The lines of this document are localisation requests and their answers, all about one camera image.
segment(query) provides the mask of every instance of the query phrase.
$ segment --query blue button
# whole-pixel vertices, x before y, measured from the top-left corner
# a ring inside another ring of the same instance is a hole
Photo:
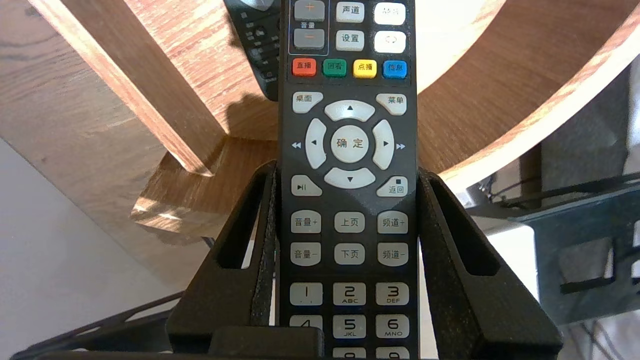
[[[385,79],[406,78],[406,62],[401,60],[387,60],[382,65],[382,76]]]

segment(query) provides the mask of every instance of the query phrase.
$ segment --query second remote control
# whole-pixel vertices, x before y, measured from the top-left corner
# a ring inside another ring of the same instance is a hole
[[[278,323],[418,359],[413,0],[283,0]]]

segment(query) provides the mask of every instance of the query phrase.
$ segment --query play pause button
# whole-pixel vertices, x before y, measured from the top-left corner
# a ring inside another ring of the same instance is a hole
[[[294,175],[291,178],[291,193],[294,196],[320,196],[322,189],[311,181],[309,176]]]

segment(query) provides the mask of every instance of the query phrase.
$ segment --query wooden table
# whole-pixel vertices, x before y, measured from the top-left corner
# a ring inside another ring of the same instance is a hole
[[[276,156],[277,124],[222,1],[30,2],[168,149],[132,218],[216,236]],[[542,141],[640,52],[638,0],[417,6],[419,159],[454,191]]]

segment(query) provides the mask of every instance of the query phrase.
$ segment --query remote button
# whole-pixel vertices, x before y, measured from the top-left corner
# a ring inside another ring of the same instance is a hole
[[[293,17],[296,21],[324,21],[324,3],[320,0],[298,0]]]
[[[403,282],[379,282],[376,284],[376,304],[401,306],[409,303],[409,286]]]
[[[378,262],[385,266],[402,266],[409,261],[409,245],[406,243],[379,243]]]
[[[340,243],[333,248],[333,259],[339,265],[360,265],[364,256],[364,246],[359,243]]]
[[[400,211],[384,211],[378,214],[378,234],[406,234],[409,218]]]
[[[376,177],[368,168],[348,171],[341,168],[333,168],[324,176],[327,184],[340,189],[359,189],[373,184]]]
[[[369,137],[357,126],[342,126],[333,133],[331,151],[335,158],[343,163],[357,163],[364,158],[368,150]]]
[[[316,76],[316,59],[293,59],[293,64],[291,65],[291,73],[293,74],[293,76]]]
[[[294,282],[289,288],[289,302],[295,306],[322,305],[322,283]]]
[[[406,347],[379,347],[376,348],[376,359],[409,359],[409,350]]]
[[[322,62],[322,71],[328,78],[344,78],[347,76],[347,61],[343,59],[327,59]]]
[[[333,337],[336,339],[362,339],[367,336],[364,315],[334,315]]]
[[[313,210],[298,210],[291,215],[291,232],[294,234],[319,234],[320,214]]]
[[[320,262],[320,243],[291,243],[291,262],[298,266],[314,266]]]
[[[382,64],[382,76],[385,79],[406,78],[406,62],[401,60],[387,60]]]
[[[335,49],[338,51],[362,51],[364,33],[358,30],[338,30],[335,33]]]
[[[382,120],[373,128],[373,137],[376,139],[376,151],[373,153],[373,163],[381,170],[386,170],[391,165],[394,157],[394,133],[389,122]]]
[[[359,24],[364,21],[364,4],[354,1],[341,1],[335,7],[335,20],[337,22],[350,22]]]
[[[334,359],[366,359],[367,350],[364,347],[335,347],[333,348]]]
[[[324,107],[324,113],[333,121],[356,119],[365,122],[375,112],[376,108],[357,100],[336,101]]]
[[[324,48],[323,29],[295,29],[293,46],[297,49],[318,50]]]
[[[363,282],[333,284],[333,305],[361,306],[367,303],[367,286]]]
[[[398,3],[379,3],[373,10],[373,21],[380,25],[402,25],[406,19],[406,7]]]
[[[296,92],[293,94],[293,112],[296,114],[306,114],[311,108],[324,99],[321,92]]]
[[[322,330],[322,315],[293,315],[289,327],[317,327]]]
[[[356,211],[341,211],[335,214],[333,227],[338,233],[361,233],[364,231],[364,215]]]
[[[376,336],[380,339],[403,339],[409,336],[406,315],[376,315]]]
[[[406,35],[401,31],[379,31],[374,37],[373,47],[378,53],[401,54],[406,48]]]
[[[409,191],[409,181],[404,176],[392,176],[376,195],[379,197],[405,197]]]
[[[293,196],[321,196],[322,189],[309,176],[293,175],[291,177],[291,194]]]
[[[305,137],[305,151],[309,165],[314,170],[326,161],[323,143],[325,133],[326,126],[319,119],[311,120]]]
[[[353,77],[356,79],[373,79],[377,73],[378,63],[376,60],[358,59],[353,62]]]
[[[240,0],[240,1],[246,4],[247,6],[251,6],[252,8],[261,12],[267,11],[269,7],[271,7],[271,5],[273,4],[273,0]]]
[[[403,94],[378,94],[376,101],[393,116],[400,116],[406,113],[406,96]]]

